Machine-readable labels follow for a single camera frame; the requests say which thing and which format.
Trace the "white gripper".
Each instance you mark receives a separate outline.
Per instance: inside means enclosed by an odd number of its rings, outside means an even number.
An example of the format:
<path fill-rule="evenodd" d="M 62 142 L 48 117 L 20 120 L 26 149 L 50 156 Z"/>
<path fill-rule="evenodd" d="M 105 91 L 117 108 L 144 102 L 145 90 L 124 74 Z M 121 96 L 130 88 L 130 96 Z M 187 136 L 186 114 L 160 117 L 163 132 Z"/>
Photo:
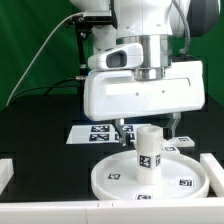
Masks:
<path fill-rule="evenodd" d="M 85 81 L 84 113 L 93 121 L 114 120 L 122 146 L 127 145 L 123 118 L 168 115 L 165 137 L 173 138 L 184 111 L 205 103 L 201 61 L 173 62 L 165 77 L 136 81 L 131 70 L 91 72 Z"/>

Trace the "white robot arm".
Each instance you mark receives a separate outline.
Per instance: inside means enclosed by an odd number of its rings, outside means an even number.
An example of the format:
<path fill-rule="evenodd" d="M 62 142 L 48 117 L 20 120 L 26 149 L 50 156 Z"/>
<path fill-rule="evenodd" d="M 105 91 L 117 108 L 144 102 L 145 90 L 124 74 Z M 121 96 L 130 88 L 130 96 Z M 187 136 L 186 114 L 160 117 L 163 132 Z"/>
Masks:
<path fill-rule="evenodd" d="M 77 21 L 94 34 L 84 86 L 84 113 L 111 120 L 122 143 L 124 120 L 184 111 L 205 102 L 202 62 L 187 54 L 192 37 L 206 34 L 220 0 L 70 0 Z"/>

